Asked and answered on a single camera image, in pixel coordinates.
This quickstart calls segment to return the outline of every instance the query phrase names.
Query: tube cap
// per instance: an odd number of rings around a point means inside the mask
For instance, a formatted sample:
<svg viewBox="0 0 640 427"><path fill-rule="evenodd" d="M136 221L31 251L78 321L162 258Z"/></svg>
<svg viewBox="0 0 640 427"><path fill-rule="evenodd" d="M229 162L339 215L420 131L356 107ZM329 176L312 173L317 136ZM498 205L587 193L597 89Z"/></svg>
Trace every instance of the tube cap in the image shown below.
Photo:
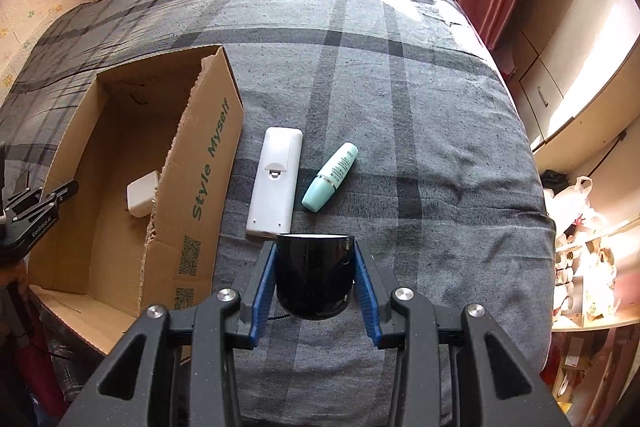
<svg viewBox="0 0 640 427"><path fill-rule="evenodd" d="M314 178L306 190L305 197L302 198L302 204L311 212L317 212L334 195L334 192L332 184L324 178Z"/></svg>

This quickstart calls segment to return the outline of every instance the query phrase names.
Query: bed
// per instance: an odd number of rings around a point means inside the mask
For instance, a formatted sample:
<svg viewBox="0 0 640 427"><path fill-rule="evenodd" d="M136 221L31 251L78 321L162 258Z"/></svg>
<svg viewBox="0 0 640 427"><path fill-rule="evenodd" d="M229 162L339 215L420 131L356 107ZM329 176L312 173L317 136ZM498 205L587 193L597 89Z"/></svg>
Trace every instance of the bed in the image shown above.
<svg viewBox="0 0 640 427"><path fill-rule="evenodd" d="M225 46L246 111L214 288L251 266L244 226L264 131L302 129L292 229L351 233L436 304L487 305L532 366L550 340L554 226L524 128L454 0L102 0L60 17L0 109L7 186L43 181L90 73L187 46ZM318 214L302 194L346 140L360 156ZM282 313L274 303L271 314ZM394 354L357 303L327 321L270 321L236 356L248 422L386 422ZM443 421L450 378L443 374Z"/></svg>

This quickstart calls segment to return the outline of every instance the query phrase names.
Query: qr code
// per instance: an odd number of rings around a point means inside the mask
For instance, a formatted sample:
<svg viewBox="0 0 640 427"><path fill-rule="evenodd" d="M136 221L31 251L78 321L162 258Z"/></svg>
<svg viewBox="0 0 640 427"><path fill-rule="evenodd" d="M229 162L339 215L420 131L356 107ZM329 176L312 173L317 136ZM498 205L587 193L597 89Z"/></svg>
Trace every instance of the qr code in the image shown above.
<svg viewBox="0 0 640 427"><path fill-rule="evenodd" d="M182 275L196 275L198 257L200 257L200 242L185 235L182 242L182 255L180 256L178 273Z"/></svg>
<svg viewBox="0 0 640 427"><path fill-rule="evenodd" d="M193 306L193 288L176 288L174 309L181 310Z"/></svg>

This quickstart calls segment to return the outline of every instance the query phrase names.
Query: person's hand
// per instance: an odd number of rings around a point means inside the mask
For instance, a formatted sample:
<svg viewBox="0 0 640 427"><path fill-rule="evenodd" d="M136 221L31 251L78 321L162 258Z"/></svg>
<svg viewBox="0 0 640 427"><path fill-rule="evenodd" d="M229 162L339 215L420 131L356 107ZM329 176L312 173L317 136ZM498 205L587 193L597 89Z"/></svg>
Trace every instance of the person's hand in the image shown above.
<svg viewBox="0 0 640 427"><path fill-rule="evenodd" d="M27 284L27 263L25 263L24 259L20 259L12 267L0 268L0 286L7 286L14 281L18 283L18 293L22 300L27 302L29 299L29 285Z"/></svg>

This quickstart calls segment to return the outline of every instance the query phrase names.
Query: triangular cutout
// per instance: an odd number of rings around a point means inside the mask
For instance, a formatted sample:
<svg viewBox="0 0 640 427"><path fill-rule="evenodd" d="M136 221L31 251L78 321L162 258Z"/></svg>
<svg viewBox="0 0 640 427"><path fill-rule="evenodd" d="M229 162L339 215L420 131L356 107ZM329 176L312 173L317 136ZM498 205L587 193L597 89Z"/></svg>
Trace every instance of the triangular cutout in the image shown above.
<svg viewBox="0 0 640 427"><path fill-rule="evenodd" d="M136 336L118 357L111 370L98 386L98 393L121 400L131 400L145 350L145 335Z"/></svg>
<svg viewBox="0 0 640 427"><path fill-rule="evenodd" d="M498 400L522 396L532 391L527 377L519 370L502 344L491 333L484 336L491 372L494 376L495 393Z"/></svg>

